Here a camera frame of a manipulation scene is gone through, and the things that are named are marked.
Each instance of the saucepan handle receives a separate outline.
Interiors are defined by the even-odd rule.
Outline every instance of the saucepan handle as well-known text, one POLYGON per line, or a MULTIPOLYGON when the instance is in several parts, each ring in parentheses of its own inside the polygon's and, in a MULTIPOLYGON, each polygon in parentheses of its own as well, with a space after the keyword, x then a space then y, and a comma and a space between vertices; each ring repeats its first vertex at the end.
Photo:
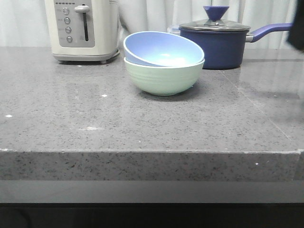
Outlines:
POLYGON ((250 43, 256 42, 270 32, 289 31, 291 26, 292 23, 279 23, 279 24, 270 24, 263 26, 251 33, 248 33, 246 36, 246 42, 250 42, 250 43))

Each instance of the navy blue saucepan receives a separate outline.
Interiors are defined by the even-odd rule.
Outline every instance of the navy blue saucepan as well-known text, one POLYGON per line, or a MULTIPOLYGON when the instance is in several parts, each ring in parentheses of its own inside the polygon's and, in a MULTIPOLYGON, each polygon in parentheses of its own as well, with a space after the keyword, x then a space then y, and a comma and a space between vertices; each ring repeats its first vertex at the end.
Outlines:
POLYGON ((221 20, 229 7, 205 6, 209 19, 180 25, 180 35, 197 43, 205 53, 204 69, 231 69, 241 65, 245 42, 256 42, 274 31, 288 31, 291 23, 270 24, 249 33, 250 26, 221 20))

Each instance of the white toaster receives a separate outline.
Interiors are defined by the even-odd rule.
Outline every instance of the white toaster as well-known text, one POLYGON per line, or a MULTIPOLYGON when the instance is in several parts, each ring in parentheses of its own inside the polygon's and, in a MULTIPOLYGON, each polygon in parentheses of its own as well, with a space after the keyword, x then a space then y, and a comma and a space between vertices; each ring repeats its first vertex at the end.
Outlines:
POLYGON ((118 0, 45 0, 53 56, 101 61, 119 54, 118 0))

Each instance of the bowl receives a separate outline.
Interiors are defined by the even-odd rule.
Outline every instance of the bowl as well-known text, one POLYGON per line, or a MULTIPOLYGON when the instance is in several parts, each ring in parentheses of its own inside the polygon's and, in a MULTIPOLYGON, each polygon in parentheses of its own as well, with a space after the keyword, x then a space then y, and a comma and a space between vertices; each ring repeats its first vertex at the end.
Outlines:
POLYGON ((158 96, 170 96, 189 89, 201 76, 205 60, 192 66, 144 66, 124 58, 133 83, 141 90, 158 96))
POLYGON ((185 67, 200 63, 204 52, 193 41, 166 32, 144 31, 123 42, 127 61, 152 67, 185 67))

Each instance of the white curtain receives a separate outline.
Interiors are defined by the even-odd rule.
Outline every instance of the white curtain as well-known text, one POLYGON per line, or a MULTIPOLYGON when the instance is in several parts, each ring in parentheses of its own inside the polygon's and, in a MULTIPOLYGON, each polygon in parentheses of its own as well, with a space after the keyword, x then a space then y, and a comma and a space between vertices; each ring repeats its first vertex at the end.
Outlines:
MULTIPOLYGON (((0 46, 50 46, 43 0, 0 0, 0 46)), ((296 0, 119 0, 120 42, 130 33, 167 31, 171 25, 205 19, 204 5, 230 6, 224 19, 251 26, 292 22, 296 0)), ((291 48, 288 32, 271 33, 246 48, 291 48)))

